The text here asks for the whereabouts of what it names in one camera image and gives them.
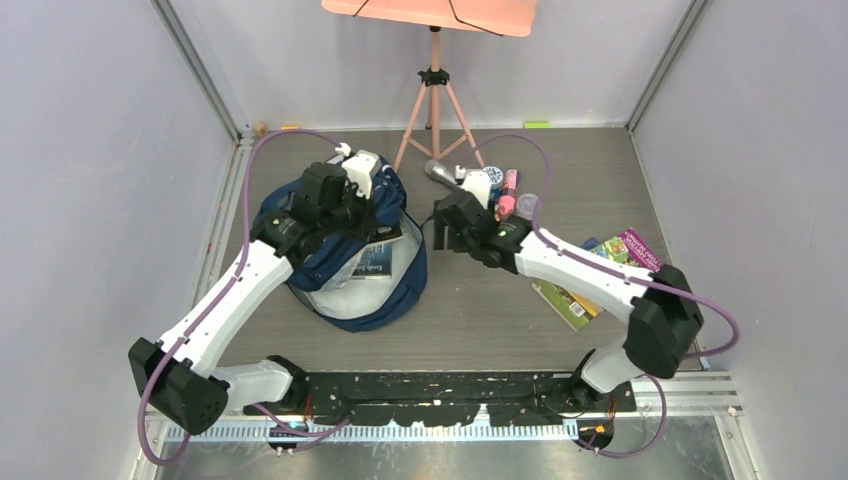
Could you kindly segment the dark blue fantasy book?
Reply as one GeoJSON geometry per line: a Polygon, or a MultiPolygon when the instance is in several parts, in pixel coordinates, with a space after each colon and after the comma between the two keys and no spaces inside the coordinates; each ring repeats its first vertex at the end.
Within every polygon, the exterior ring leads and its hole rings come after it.
{"type": "Polygon", "coordinates": [[[352,280],[377,280],[392,275],[393,245],[391,242],[368,244],[360,253],[350,276],[352,280]]]}

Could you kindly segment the navy blue student backpack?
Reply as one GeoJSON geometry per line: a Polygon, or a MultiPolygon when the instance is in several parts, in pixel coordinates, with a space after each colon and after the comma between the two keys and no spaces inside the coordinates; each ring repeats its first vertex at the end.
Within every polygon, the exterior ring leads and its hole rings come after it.
{"type": "Polygon", "coordinates": [[[312,231],[291,216],[300,177],[272,191],[260,204],[250,228],[251,241],[270,245],[293,271],[285,285],[312,313],[337,328],[364,332],[405,315],[421,298],[428,280],[422,228],[406,211],[407,194],[395,169],[378,155],[374,178],[378,228],[399,224],[403,236],[393,245],[392,275],[377,280],[350,278],[368,240],[312,231]]]}

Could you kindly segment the purple magenta booklet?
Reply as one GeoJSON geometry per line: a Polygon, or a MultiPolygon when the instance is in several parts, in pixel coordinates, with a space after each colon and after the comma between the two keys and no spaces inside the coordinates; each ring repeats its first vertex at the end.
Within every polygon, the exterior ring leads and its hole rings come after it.
{"type": "Polygon", "coordinates": [[[627,228],[603,242],[591,237],[581,248],[616,263],[642,267],[654,272],[663,266],[660,257],[632,228],[627,228]]]}

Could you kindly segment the brown cover book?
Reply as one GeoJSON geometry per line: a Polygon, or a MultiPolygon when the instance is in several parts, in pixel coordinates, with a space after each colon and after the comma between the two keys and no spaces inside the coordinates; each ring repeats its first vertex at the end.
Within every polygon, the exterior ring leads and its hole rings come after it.
{"type": "Polygon", "coordinates": [[[370,237],[368,243],[374,245],[390,243],[400,239],[402,236],[403,232],[399,224],[393,226],[381,226],[370,237]]]}

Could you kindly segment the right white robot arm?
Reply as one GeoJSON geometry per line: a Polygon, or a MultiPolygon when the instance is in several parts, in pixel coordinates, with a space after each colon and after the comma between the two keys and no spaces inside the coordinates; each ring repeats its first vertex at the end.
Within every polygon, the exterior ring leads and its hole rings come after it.
{"type": "Polygon", "coordinates": [[[579,410],[598,409],[618,386],[644,374],[674,377],[703,325],[685,275],[671,265],[652,271],[617,263],[525,218],[498,220],[465,190],[438,201],[434,214],[485,266],[562,287],[626,325],[624,337],[590,350],[565,381],[562,395],[579,410]]]}

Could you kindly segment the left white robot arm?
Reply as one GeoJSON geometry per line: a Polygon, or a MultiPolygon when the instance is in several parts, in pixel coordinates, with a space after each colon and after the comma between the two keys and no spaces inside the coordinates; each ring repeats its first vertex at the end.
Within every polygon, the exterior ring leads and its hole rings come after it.
{"type": "Polygon", "coordinates": [[[207,295],[157,341],[141,338],[130,348],[143,404],[190,435],[205,432],[229,410],[255,403],[298,412],[307,389],[282,361],[236,367],[219,361],[254,311],[327,238],[372,235],[374,181],[381,169],[379,158],[364,153],[310,165],[290,203],[266,212],[249,229],[239,258],[207,295]]]}

